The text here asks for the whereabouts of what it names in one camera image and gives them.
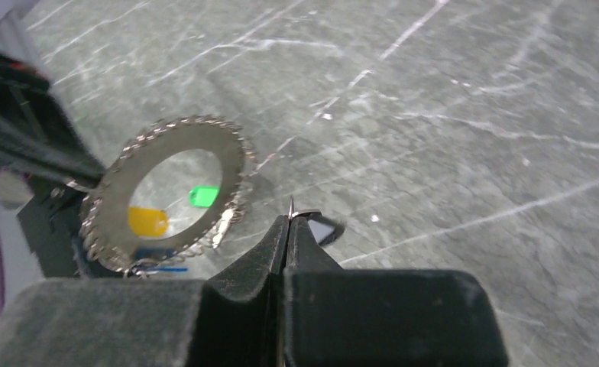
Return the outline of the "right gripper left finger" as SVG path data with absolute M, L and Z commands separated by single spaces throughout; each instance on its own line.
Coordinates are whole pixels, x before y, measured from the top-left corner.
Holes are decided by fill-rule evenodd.
M 58 279 L 25 288 L 0 318 L 0 366 L 274 366 L 290 221 L 209 280 Z

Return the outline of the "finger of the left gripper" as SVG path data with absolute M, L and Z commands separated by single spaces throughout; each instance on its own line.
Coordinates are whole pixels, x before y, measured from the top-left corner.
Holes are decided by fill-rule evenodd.
M 104 167 L 88 152 L 50 81 L 0 54 L 0 167 L 73 188 L 93 188 Z

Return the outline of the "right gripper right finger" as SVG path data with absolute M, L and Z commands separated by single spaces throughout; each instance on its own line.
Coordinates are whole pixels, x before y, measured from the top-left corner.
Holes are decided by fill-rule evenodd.
M 284 269 L 288 366 L 505 366 L 494 309 L 472 274 L 344 269 L 295 218 Z

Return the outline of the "black white key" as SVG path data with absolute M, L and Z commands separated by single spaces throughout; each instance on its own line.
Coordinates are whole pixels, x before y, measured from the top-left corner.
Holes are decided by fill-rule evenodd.
M 287 218 L 291 222 L 296 218 L 304 218 L 316 243 L 322 247 L 340 239 L 346 229 L 344 222 L 325 216 L 319 209 L 297 209 L 293 196 L 290 197 Z

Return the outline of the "blue key tag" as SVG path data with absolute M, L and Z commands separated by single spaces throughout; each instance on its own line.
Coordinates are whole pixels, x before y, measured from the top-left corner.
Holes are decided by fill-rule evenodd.
M 139 248 L 129 269 L 131 276 L 148 278 L 157 274 L 175 274 L 187 272 L 185 258 L 174 250 L 165 248 Z

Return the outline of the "yellow key tag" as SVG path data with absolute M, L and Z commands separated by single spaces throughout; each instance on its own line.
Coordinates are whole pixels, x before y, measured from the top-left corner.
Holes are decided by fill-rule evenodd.
M 128 225 L 137 236 L 159 238 L 165 235 L 169 227 L 169 219 L 163 210 L 130 206 Z

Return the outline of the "green key tag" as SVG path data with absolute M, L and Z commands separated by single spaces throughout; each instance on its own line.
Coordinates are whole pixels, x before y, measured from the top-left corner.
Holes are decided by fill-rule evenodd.
M 215 202 L 219 192 L 218 186 L 196 186 L 189 192 L 189 204 L 198 208 L 209 208 Z

